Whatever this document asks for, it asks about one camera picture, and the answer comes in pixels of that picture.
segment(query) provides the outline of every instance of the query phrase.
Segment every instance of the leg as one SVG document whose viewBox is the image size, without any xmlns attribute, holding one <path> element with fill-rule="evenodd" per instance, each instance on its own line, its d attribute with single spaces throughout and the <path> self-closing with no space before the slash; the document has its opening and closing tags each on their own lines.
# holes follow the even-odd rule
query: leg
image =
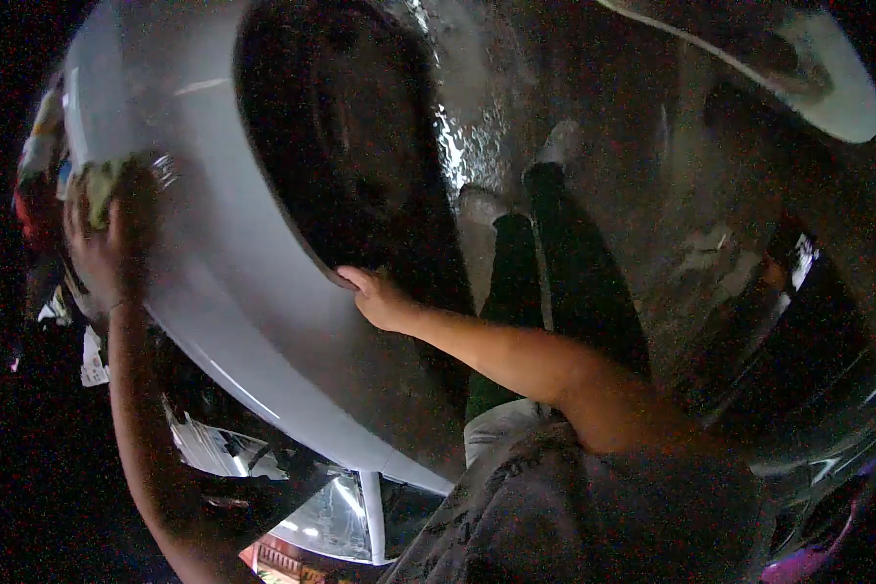
<svg viewBox="0 0 876 584">
<path fill-rule="evenodd" d="M 572 203 L 562 165 L 539 162 L 522 180 L 546 254 L 556 332 L 649 379 L 648 345 L 630 291 L 600 230 Z"/>
<path fill-rule="evenodd" d="M 491 293 L 480 317 L 501 324 L 543 328 L 539 271 L 529 220 L 518 215 L 503 215 L 494 221 L 493 226 L 497 239 Z M 521 395 L 476 371 L 471 372 L 464 422 L 470 422 L 497 405 L 520 399 Z"/>
</svg>

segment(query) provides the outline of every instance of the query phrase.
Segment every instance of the cloth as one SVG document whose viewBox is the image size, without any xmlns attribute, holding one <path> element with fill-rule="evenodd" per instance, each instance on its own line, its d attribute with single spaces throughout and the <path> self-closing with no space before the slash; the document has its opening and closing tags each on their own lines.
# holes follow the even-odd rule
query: cloth
<svg viewBox="0 0 876 584">
<path fill-rule="evenodd" d="M 745 466 L 593 456 L 557 422 L 478 458 L 381 582 L 755 582 L 768 507 Z"/>
<path fill-rule="evenodd" d="M 464 427 L 467 468 L 496 444 L 553 418 L 551 407 L 525 398 L 501 403 L 480 414 Z"/>
<path fill-rule="evenodd" d="M 648 344 L 626 280 L 600 230 L 573 204 L 561 166 L 536 164 L 523 186 L 547 264 L 554 331 L 603 351 L 649 379 Z M 491 293 L 480 317 L 510 326 L 544 328 L 535 237 L 529 219 L 505 215 L 497 231 Z M 472 372 L 465 422 L 522 396 Z"/>
<path fill-rule="evenodd" d="M 139 153 L 103 163 L 87 163 L 78 177 L 69 185 L 83 181 L 91 202 L 88 220 L 97 231 L 107 228 L 107 211 L 110 201 L 117 193 L 129 193 L 143 199 L 144 204 L 154 204 L 156 183 L 148 166 Z"/>
<path fill-rule="evenodd" d="M 23 238 L 34 251 L 53 251 L 61 239 L 60 210 L 55 194 L 54 163 L 64 141 L 64 109 L 60 77 L 49 84 L 39 103 L 33 130 L 23 144 L 13 190 L 13 212 Z"/>
</svg>

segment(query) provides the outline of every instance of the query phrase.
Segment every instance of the green rag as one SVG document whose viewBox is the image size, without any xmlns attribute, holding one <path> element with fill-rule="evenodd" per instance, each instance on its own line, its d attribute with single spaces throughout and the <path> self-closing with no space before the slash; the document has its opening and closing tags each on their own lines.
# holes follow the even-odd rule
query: green rag
<svg viewBox="0 0 876 584">
<path fill-rule="evenodd" d="M 135 197 L 143 205 L 152 205 L 156 200 L 156 181 L 139 153 L 100 164 L 85 163 L 80 180 L 91 202 L 88 221 L 96 231 L 107 228 L 108 210 L 115 196 Z"/>
</svg>

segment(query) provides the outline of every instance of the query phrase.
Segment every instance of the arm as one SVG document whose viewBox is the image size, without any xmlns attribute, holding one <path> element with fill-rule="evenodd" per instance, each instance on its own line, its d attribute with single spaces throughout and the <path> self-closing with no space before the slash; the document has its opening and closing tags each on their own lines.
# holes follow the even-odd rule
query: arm
<svg viewBox="0 0 876 584">
<path fill-rule="evenodd" d="M 510 391 L 560 409 L 587 451 L 717 449 L 649 385 L 582 343 L 428 309 L 376 274 L 339 273 L 360 289 L 358 307 L 374 325 L 419 338 Z"/>
<path fill-rule="evenodd" d="M 69 191 L 64 214 L 72 259 L 94 278 L 92 292 L 109 309 L 110 402 L 129 494 L 183 582 L 257 584 L 237 557 L 239 549 L 203 516 L 198 485 L 175 452 L 147 352 L 141 302 L 151 221 L 144 217 L 148 209 L 131 208 L 135 203 L 115 199 L 110 226 L 101 233 L 88 228 L 83 189 Z"/>
<path fill-rule="evenodd" d="M 175 574 L 188 584 L 260 582 L 201 516 L 197 483 L 179 460 L 146 353 L 145 312 L 128 301 L 110 314 L 110 402 L 129 494 Z"/>
</svg>

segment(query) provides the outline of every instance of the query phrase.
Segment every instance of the gray shirt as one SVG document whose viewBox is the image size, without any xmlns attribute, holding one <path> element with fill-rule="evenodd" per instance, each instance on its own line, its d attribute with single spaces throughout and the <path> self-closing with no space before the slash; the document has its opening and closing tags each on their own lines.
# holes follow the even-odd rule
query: gray shirt
<svg viewBox="0 0 876 584">
<path fill-rule="evenodd" d="M 481 456 L 381 582 L 742 582 L 762 504 L 738 462 L 590 455 L 554 423 Z"/>
</svg>

